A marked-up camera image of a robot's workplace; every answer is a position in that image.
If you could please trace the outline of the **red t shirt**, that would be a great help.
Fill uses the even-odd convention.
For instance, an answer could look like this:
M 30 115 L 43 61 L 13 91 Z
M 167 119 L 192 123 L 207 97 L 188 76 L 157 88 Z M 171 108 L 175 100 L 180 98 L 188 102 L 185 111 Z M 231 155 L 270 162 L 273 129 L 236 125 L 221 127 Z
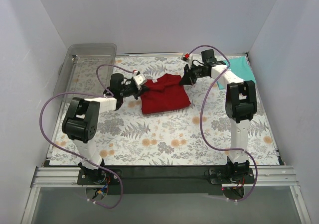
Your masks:
M 180 81 L 180 75 L 172 74 L 148 79 L 148 90 L 141 95 L 142 113 L 170 112 L 190 106 L 189 97 L 184 87 L 179 84 Z

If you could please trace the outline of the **clear plastic bin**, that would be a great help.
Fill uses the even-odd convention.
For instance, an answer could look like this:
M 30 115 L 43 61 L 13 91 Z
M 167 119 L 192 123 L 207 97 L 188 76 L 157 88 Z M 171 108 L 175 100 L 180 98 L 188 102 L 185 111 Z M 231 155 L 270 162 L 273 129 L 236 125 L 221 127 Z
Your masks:
M 56 99 L 69 103 L 79 93 L 102 95 L 113 73 L 117 46 L 113 43 L 74 44 L 68 48 L 60 66 L 53 94 L 69 92 Z

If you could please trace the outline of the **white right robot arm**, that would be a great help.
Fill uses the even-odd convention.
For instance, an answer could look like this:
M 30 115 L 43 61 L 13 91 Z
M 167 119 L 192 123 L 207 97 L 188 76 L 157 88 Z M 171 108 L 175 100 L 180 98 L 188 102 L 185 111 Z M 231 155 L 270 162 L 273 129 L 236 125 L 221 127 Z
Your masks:
M 220 175 L 237 183 L 249 174 L 251 155 L 248 153 L 248 130 L 257 112 L 255 82 L 239 78 L 230 70 L 230 60 L 218 61 L 214 50 L 201 53 L 202 63 L 194 64 L 192 53 L 181 57 L 187 64 L 180 85 L 194 85 L 199 78 L 210 77 L 226 89 L 225 112 L 231 123 L 231 144 L 226 148 L 227 163 Z

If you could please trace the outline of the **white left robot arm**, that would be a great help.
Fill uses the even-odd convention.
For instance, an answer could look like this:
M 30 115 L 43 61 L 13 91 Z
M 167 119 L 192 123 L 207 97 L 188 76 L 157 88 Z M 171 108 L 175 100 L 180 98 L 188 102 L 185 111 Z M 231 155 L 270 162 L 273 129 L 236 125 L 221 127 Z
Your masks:
M 62 123 L 62 132 L 73 141 L 83 159 L 78 166 L 93 183 L 101 184 L 106 178 L 105 170 L 100 168 L 104 165 L 103 158 L 93 142 L 99 116 L 118 110 L 126 97 L 133 96 L 137 99 L 147 89 L 146 82 L 145 76 L 136 70 L 130 79 L 126 79 L 123 74 L 114 73 L 103 97 L 74 97 L 71 100 Z

